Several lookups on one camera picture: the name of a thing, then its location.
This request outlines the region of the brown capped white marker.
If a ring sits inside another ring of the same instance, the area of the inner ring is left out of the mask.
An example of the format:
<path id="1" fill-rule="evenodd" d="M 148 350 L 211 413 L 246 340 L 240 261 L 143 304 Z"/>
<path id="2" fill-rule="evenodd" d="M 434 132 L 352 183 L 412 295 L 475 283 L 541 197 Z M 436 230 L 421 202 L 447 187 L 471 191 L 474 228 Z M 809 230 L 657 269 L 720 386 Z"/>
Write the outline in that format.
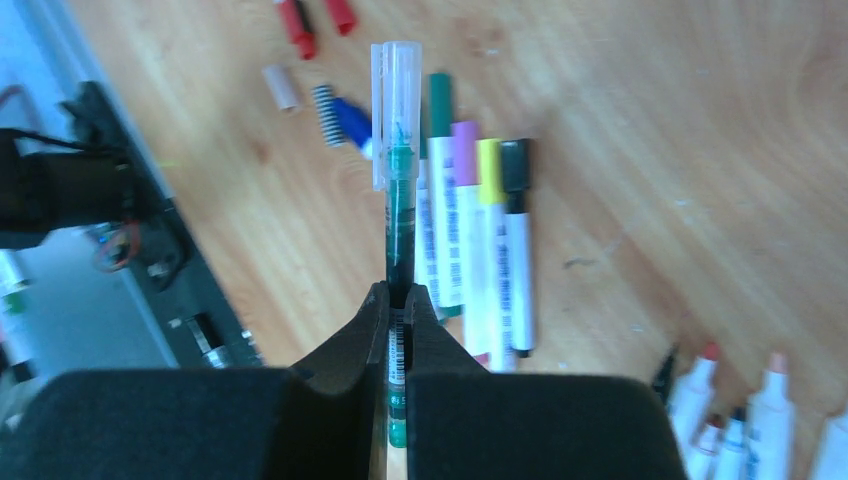
<path id="1" fill-rule="evenodd" d="M 847 480 L 847 408 L 825 422 L 809 479 Z"/>

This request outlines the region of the dark green capped marker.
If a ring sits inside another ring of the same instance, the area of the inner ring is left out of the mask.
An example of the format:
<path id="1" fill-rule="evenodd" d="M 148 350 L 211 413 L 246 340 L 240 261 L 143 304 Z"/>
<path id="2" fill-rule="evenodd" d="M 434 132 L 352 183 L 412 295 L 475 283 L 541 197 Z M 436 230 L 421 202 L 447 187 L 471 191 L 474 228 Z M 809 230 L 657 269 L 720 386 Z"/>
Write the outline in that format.
<path id="1" fill-rule="evenodd" d="M 429 169 L 434 252 L 439 282 L 438 307 L 450 318 L 461 314 L 462 274 L 459 260 L 458 210 L 452 134 L 452 77 L 446 72 L 428 76 Z"/>

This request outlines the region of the pink capped white marker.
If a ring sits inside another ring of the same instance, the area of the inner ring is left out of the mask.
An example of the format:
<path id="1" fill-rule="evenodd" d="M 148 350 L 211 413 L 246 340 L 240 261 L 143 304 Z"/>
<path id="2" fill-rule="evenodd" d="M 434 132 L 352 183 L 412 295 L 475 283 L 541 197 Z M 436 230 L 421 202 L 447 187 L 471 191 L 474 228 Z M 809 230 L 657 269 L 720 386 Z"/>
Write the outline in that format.
<path id="1" fill-rule="evenodd" d="M 463 286 L 463 345 L 468 354 L 488 366 L 490 347 L 483 310 L 484 280 L 478 212 L 479 178 L 476 142 L 479 126 L 474 121 L 452 124 L 455 153 L 456 201 Z"/>

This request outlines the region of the beige capped white marker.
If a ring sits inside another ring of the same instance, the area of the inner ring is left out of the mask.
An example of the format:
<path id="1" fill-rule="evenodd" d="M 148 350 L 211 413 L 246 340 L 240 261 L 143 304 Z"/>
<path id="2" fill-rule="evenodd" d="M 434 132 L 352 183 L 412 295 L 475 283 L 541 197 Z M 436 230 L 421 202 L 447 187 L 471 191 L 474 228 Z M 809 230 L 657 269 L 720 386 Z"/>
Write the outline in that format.
<path id="1" fill-rule="evenodd" d="M 762 388 L 748 399 L 744 479 L 790 478 L 795 405 L 788 390 L 787 356 L 772 352 Z"/>

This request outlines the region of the red capped white marker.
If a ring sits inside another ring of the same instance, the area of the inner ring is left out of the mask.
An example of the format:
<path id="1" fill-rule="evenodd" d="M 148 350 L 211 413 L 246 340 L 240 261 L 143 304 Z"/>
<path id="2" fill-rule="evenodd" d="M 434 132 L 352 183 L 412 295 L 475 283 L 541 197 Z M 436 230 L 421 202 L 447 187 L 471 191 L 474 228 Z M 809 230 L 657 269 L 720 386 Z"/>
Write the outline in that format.
<path id="1" fill-rule="evenodd" d="M 710 414 L 701 431 L 693 440 L 686 454 L 686 475 L 689 480 L 709 478 L 713 462 L 720 444 L 720 434 L 724 426 L 724 417 Z"/>

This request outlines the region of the houndstooth pen cap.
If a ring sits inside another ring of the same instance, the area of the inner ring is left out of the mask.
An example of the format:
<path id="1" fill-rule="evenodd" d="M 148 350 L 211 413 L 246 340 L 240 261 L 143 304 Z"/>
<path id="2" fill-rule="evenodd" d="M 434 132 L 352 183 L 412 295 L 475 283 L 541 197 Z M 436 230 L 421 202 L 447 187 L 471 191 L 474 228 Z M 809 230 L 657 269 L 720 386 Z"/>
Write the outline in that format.
<path id="1" fill-rule="evenodd" d="M 315 86 L 311 95 L 324 143 L 331 148 L 342 146 L 346 142 L 346 135 L 336 112 L 333 87 L 329 84 Z"/>

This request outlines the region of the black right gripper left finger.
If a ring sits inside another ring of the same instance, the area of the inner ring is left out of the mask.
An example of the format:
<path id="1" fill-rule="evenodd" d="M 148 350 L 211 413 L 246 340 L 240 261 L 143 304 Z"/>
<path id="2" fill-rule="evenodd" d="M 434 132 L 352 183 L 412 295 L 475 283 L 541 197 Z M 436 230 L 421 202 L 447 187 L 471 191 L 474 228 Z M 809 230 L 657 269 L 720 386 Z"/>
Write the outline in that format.
<path id="1" fill-rule="evenodd" d="M 78 370 L 1 446 L 5 479 L 382 479 L 388 289 L 288 368 Z"/>

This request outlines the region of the blue capped thin pen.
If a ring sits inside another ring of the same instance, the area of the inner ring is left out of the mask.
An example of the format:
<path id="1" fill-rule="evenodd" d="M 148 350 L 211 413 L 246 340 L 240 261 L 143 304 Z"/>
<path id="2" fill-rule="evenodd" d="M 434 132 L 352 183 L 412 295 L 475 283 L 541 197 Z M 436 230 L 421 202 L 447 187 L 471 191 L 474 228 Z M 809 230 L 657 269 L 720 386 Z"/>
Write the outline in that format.
<path id="1" fill-rule="evenodd" d="M 733 409 L 727 419 L 709 478 L 712 480 L 740 480 L 747 458 L 745 435 L 747 410 L 744 406 Z"/>

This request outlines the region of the yellow capped white marker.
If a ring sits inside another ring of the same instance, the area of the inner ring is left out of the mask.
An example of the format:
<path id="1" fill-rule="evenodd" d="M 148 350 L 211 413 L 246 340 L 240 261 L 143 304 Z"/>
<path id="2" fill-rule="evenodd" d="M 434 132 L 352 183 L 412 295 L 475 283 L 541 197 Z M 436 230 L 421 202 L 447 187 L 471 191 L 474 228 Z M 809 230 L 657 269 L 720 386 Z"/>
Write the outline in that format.
<path id="1" fill-rule="evenodd" d="M 512 300 L 508 238 L 505 227 L 505 193 L 501 174 L 501 141 L 476 142 L 479 196 L 483 215 L 484 324 L 488 335 L 489 370 L 515 370 L 512 348 Z"/>

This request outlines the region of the black capped white marker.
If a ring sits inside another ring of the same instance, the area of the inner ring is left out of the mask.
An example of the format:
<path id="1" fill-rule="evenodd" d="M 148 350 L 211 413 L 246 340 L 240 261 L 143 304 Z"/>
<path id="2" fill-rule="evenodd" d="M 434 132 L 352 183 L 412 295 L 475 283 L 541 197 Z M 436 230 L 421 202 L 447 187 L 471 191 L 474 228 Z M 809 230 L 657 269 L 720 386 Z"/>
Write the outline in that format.
<path id="1" fill-rule="evenodd" d="M 519 358 L 535 349 L 535 314 L 530 215 L 527 192 L 531 188 L 531 140 L 505 140 L 500 144 L 501 177 L 505 193 L 506 230 L 512 301 L 512 347 Z"/>

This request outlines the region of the beige marker cap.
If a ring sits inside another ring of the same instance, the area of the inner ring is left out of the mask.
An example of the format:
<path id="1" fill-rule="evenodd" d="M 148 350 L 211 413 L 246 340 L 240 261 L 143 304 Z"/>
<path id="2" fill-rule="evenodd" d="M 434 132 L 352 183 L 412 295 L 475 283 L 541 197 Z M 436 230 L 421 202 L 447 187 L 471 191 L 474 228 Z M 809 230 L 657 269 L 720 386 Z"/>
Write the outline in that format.
<path id="1" fill-rule="evenodd" d="M 262 75 L 278 110 L 295 112 L 300 109 L 297 88 L 283 65 L 267 65 Z"/>

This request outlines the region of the red marker cap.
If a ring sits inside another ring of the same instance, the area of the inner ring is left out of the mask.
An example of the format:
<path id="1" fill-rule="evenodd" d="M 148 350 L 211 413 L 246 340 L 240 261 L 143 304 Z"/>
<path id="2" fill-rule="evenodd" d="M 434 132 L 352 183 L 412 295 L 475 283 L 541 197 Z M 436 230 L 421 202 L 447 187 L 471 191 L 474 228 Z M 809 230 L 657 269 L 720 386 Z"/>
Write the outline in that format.
<path id="1" fill-rule="evenodd" d="M 285 28 L 289 42 L 302 60 L 311 60 L 317 53 L 314 31 L 306 6 L 301 0 L 274 0 L 275 9 Z"/>
<path id="2" fill-rule="evenodd" d="M 341 36 L 349 35 L 358 24 L 358 18 L 350 4 L 350 1 L 325 0 L 324 3 L 337 32 Z"/>

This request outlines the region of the houndstooth patterned pen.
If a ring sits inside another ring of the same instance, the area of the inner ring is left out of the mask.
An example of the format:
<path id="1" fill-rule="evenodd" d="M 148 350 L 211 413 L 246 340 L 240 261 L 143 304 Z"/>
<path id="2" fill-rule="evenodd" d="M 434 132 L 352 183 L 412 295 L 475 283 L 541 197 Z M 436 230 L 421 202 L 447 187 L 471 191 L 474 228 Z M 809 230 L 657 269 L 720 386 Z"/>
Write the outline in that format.
<path id="1" fill-rule="evenodd" d="M 664 356 L 650 382 L 651 389 L 658 396 L 663 405 L 668 403 L 672 389 L 677 353 L 678 345 L 673 344 Z"/>

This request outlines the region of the clear green gel pen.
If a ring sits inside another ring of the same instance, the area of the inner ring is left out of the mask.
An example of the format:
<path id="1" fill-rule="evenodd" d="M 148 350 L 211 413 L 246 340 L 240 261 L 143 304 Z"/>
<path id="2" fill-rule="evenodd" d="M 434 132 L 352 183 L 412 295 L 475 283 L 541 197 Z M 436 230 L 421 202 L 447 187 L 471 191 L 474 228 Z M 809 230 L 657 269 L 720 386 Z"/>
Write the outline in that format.
<path id="1" fill-rule="evenodd" d="M 407 444 L 405 308 L 414 283 L 416 182 L 420 160 L 422 46 L 371 46 L 373 186 L 385 194 L 385 264 L 389 292 L 388 440 Z"/>

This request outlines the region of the blue pen cap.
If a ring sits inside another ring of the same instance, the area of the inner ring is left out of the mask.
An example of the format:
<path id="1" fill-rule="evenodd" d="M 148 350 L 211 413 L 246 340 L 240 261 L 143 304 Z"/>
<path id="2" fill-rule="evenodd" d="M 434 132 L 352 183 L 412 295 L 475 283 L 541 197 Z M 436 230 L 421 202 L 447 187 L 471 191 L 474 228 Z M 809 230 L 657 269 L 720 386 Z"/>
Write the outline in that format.
<path id="1" fill-rule="evenodd" d="M 373 158 L 372 122 L 368 114 L 343 97 L 335 97 L 332 100 L 332 107 L 345 136 L 366 159 L 371 160 Z"/>

